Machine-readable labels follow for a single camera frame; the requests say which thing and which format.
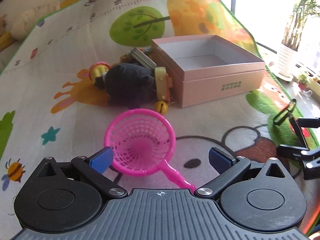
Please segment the black binder clip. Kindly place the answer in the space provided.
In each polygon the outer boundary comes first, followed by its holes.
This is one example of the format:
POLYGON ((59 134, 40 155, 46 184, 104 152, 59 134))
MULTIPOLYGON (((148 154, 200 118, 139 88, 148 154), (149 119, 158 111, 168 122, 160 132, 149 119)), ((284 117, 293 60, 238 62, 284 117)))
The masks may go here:
POLYGON ((296 108, 297 100, 292 99, 290 102, 273 118, 273 124, 280 126, 286 119, 288 119, 296 108))

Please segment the pink toy net basket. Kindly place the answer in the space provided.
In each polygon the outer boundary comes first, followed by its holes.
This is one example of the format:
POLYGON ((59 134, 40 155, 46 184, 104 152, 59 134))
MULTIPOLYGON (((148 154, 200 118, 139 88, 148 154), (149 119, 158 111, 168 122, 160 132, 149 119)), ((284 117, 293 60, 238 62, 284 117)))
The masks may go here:
POLYGON ((176 136, 168 120, 157 112, 141 108, 121 113, 106 129, 104 146, 112 148, 112 166, 120 173, 144 177, 161 171, 179 188, 196 190, 170 166, 176 136))

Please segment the black plush toy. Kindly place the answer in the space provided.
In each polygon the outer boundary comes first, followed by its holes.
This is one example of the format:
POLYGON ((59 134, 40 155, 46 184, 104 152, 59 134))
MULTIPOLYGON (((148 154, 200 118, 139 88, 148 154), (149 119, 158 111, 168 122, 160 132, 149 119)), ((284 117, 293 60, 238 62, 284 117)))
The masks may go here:
POLYGON ((116 64, 105 75, 97 77, 93 84, 106 91, 109 106, 135 109, 156 97, 153 71, 136 64, 116 64))

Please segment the pink yellow toy cupcake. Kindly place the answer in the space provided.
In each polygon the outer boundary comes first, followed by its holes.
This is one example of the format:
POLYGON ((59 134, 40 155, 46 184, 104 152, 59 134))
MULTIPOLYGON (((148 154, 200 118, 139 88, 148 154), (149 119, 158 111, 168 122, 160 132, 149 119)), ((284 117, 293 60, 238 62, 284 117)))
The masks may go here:
POLYGON ((90 80, 95 83, 97 77, 101 77, 108 72, 111 67, 106 62, 97 62, 91 65, 89 69, 89 78, 90 80))

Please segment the yellow Hello Kitty toy camera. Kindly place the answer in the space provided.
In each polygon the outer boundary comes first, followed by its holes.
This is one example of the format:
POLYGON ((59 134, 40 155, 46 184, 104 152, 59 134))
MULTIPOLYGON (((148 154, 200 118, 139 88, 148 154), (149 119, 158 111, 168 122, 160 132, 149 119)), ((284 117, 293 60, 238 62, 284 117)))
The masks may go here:
POLYGON ((165 67, 156 67, 154 74, 158 101, 170 103, 170 88, 172 88, 172 78, 167 74, 165 67))

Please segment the grey metal tin case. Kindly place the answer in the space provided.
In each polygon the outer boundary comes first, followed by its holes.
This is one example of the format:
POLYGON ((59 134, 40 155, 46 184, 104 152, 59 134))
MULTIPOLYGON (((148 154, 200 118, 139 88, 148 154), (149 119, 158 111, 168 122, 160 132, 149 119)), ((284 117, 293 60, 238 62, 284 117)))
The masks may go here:
POLYGON ((136 60, 141 66, 149 70, 155 70, 155 68, 157 67, 157 64, 155 64, 152 59, 150 59, 143 51, 138 48, 133 48, 129 52, 129 56, 136 60))

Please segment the brown plush finger toy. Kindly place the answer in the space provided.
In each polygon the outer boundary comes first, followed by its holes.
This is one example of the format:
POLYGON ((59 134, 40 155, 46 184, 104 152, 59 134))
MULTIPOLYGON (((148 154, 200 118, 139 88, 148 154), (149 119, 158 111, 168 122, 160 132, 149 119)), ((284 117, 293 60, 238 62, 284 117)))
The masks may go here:
POLYGON ((125 54, 120 57, 120 63, 132 63, 133 59, 130 54, 125 54))

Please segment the small red potted plant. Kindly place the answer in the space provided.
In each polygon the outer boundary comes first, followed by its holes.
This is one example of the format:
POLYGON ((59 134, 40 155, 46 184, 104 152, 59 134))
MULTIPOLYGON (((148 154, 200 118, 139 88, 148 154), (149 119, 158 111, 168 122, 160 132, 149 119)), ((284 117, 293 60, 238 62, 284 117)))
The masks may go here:
POLYGON ((297 81, 300 92, 303 95, 310 97, 312 95, 312 90, 309 88, 310 80, 307 72, 303 72, 302 74, 300 74, 297 77, 297 81))

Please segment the gold jingle bell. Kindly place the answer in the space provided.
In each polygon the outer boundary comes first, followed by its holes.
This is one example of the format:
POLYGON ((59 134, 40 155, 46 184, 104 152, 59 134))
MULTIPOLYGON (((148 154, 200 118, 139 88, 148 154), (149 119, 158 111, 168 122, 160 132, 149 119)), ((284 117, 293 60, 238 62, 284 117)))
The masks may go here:
POLYGON ((155 111, 164 115, 168 111, 168 104, 165 101, 157 101, 155 104, 155 111))

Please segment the pink cardboard box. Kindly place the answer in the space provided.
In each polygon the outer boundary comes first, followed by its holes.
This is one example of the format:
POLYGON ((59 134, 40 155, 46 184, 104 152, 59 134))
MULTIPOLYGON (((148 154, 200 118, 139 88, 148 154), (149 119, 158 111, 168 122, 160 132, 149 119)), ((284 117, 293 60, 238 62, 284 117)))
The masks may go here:
POLYGON ((151 49, 182 108, 258 89, 265 74, 261 58, 217 35, 158 38, 151 49))

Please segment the yellow cushion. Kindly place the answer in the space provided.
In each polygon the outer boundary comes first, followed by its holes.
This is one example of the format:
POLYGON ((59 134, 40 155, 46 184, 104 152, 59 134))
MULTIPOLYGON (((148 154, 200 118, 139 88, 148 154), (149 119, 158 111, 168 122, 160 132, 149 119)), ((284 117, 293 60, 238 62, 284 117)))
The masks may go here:
POLYGON ((9 46, 11 46, 13 43, 15 43, 17 40, 12 37, 11 33, 8 31, 5 31, 0 36, 0 51, 3 51, 7 49, 9 46))

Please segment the white potted palm plant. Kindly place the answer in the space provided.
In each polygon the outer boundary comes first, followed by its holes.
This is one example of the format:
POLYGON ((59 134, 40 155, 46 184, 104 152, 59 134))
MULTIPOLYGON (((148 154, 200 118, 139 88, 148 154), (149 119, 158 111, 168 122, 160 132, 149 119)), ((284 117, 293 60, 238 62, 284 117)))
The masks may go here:
POLYGON ((293 79, 292 68, 297 64, 303 30, 311 16, 319 16, 319 0, 294 0, 281 45, 276 53, 276 61, 271 67, 274 75, 285 81, 293 79))

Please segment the cream plush pillow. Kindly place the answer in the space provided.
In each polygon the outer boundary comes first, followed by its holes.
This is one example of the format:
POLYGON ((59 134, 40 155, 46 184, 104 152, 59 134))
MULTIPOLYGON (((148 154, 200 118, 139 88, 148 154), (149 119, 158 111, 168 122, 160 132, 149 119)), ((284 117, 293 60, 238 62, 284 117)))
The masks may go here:
POLYGON ((60 2, 49 2, 18 14, 12 22, 10 33, 18 41, 23 41, 40 19, 60 9, 60 2))

